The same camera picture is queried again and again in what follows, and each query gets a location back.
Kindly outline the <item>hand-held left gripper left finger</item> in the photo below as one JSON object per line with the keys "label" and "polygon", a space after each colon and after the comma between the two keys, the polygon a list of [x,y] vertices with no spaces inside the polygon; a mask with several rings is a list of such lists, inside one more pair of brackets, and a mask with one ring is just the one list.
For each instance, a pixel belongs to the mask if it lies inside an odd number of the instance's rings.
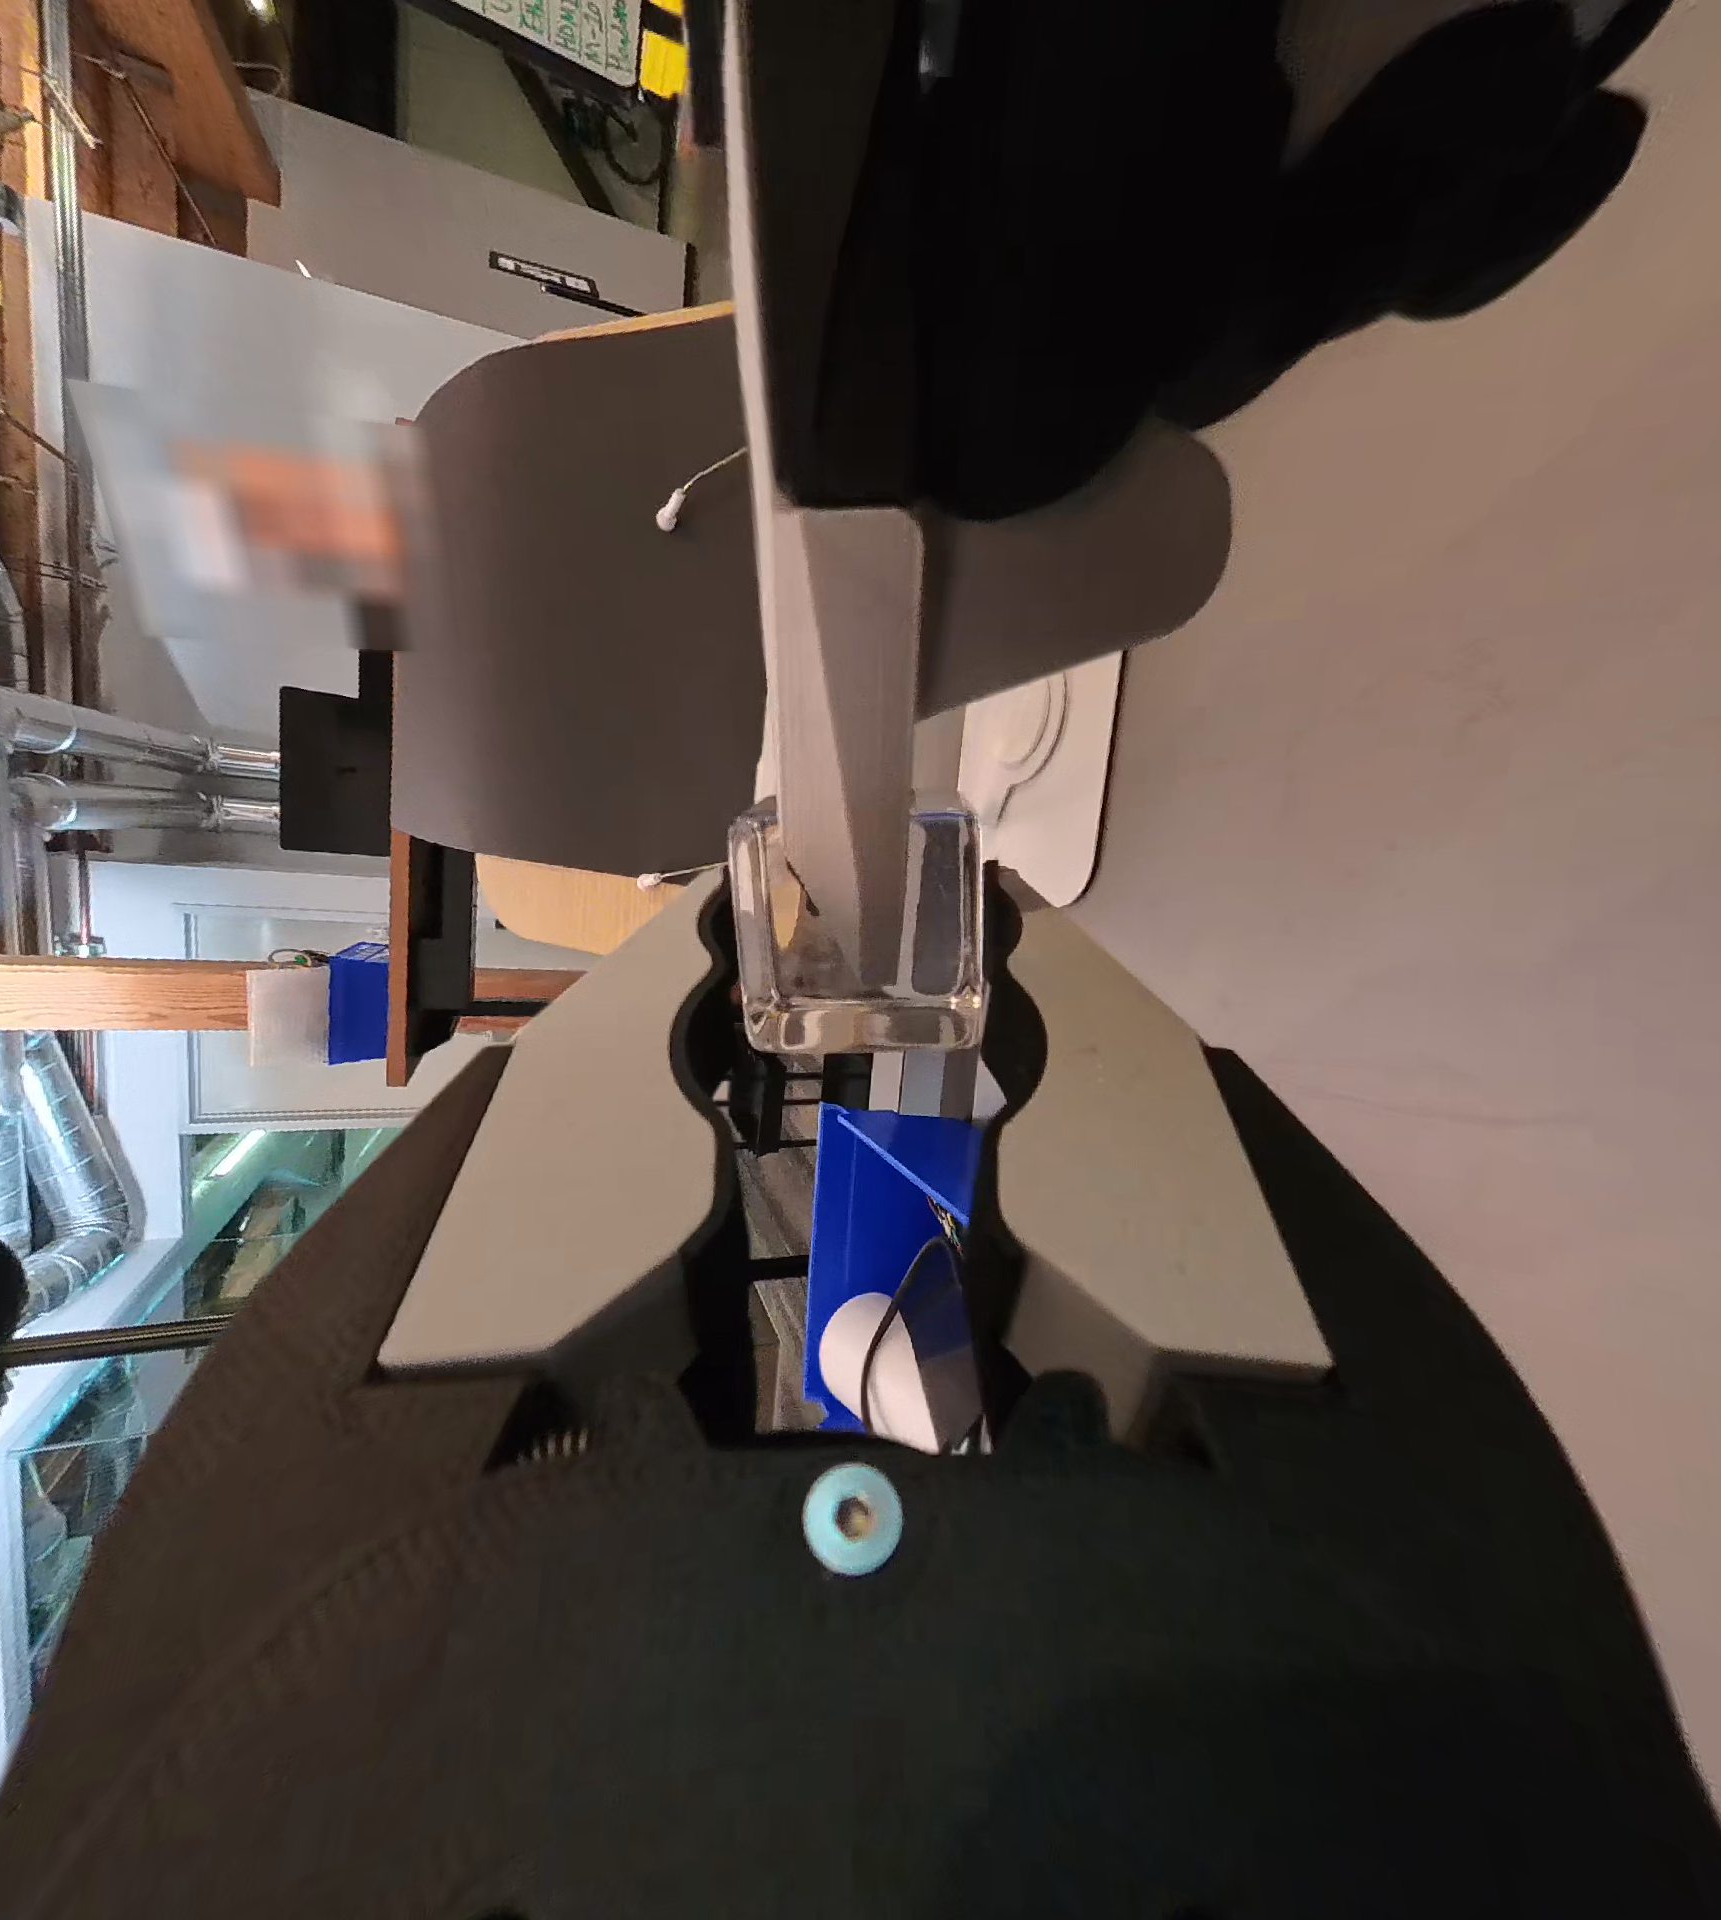
{"label": "hand-held left gripper left finger", "polygon": [[722,1132],[677,1057],[717,955],[694,880],[505,1051],[377,1364],[399,1380],[677,1380],[685,1258],[725,1200]]}

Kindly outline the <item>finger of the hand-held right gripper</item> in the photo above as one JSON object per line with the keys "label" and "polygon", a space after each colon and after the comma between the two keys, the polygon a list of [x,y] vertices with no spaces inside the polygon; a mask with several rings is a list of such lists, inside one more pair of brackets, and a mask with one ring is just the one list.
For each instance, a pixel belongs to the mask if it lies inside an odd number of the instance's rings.
{"label": "finger of the hand-held right gripper", "polygon": [[816,993],[898,968],[923,536],[919,4],[726,7],[733,335],[772,799]]}

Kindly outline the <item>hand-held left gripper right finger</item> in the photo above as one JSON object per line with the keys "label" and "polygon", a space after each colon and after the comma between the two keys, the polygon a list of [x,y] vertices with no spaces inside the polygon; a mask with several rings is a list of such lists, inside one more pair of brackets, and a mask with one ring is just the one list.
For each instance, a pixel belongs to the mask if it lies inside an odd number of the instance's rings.
{"label": "hand-held left gripper right finger", "polygon": [[1305,1387],[1333,1352],[1205,1045],[1027,885],[986,894],[983,1062],[1004,1106],[972,1202],[972,1336],[998,1430],[1078,1379],[1114,1442],[1199,1382]]}

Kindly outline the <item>clear glass cube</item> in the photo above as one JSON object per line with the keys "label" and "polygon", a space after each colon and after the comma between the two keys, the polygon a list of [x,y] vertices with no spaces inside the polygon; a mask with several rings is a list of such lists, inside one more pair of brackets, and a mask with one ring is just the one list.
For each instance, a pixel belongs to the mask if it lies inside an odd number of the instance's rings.
{"label": "clear glass cube", "polygon": [[728,832],[742,1030],[759,1054],[964,1053],[988,1011],[976,815],[949,799],[907,822],[901,920],[882,980],[863,982],[781,851],[777,804]]}

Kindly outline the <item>blue plastic bin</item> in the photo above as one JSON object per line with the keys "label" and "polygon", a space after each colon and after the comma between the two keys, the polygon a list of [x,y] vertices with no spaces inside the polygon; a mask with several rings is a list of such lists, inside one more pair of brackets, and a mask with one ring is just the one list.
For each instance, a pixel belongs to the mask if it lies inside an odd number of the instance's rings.
{"label": "blue plastic bin", "polygon": [[965,1284],[981,1142],[970,1120],[823,1106],[802,1394],[824,1410],[824,1432],[866,1434],[826,1412],[824,1326],[853,1296],[882,1293],[913,1336],[944,1455],[970,1446],[983,1418]]}

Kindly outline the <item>person's right hand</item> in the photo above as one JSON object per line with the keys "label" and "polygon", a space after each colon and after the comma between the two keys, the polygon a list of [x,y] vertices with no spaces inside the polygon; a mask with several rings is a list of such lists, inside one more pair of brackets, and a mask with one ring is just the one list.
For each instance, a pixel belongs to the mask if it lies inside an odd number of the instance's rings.
{"label": "person's right hand", "polygon": [[1546,266],[1665,3],[722,7],[779,490],[996,523]]}

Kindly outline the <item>small blue bin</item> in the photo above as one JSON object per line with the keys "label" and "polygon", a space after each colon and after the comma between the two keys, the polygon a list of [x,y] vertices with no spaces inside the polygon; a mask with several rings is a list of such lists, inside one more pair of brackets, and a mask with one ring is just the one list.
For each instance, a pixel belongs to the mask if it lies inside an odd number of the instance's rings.
{"label": "small blue bin", "polygon": [[390,951],[375,941],[348,944],[326,958],[326,977],[326,1062],[383,1062],[390,1045]]}

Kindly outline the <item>white roll in bin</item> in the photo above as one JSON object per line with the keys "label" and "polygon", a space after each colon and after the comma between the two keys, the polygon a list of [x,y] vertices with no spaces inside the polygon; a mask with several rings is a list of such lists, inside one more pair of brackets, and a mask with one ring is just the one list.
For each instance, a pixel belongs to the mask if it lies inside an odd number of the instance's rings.
{"label": "white roll in bin", "polygon": [[838,1306],[818,1367],[829,1414],[915,1452],[946,1450],[913,1336],[887,1295],[863,1293]]}

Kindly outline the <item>black box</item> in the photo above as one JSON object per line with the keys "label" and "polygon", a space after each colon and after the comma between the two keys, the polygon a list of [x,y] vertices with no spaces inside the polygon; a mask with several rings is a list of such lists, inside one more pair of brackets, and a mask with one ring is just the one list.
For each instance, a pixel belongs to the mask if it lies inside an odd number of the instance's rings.
{"label": "black box", "polygon": [[388,859],[392,654],[358,654],[356,690],[279,690],[279,845],[284,852]]}

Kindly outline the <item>wooden pillar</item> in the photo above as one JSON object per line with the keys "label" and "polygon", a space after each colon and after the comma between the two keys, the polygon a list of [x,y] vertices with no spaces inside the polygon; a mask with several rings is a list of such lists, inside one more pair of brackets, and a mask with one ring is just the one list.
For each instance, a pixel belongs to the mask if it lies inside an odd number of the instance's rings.
{"label": "wooden pillar", "polygon": [[248,1029],[268,965],[0,957],[0,1032],[201,1034]]}

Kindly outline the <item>whiteboard with green writing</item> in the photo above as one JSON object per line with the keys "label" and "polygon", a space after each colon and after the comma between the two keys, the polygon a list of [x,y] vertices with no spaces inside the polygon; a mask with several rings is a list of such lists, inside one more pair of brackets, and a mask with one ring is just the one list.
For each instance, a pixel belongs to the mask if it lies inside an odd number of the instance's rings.
{"label": "whiteboard with green writing", "polygon": [[632,84],[641,60],[631,3],[458,3],[468,14],[604,81]]}

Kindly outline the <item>silver spiral air duct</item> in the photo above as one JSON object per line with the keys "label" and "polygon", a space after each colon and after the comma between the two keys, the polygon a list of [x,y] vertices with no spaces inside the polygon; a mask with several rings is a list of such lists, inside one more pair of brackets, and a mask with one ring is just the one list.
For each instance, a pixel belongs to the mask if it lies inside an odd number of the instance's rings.
{"label": "silver spiral air duct", "polygon": [[47,1241],[23,1261],[23,1325],[98,1286],[135,1245],[137,1202],[52,1032],[23,1040],[21,1137]]}

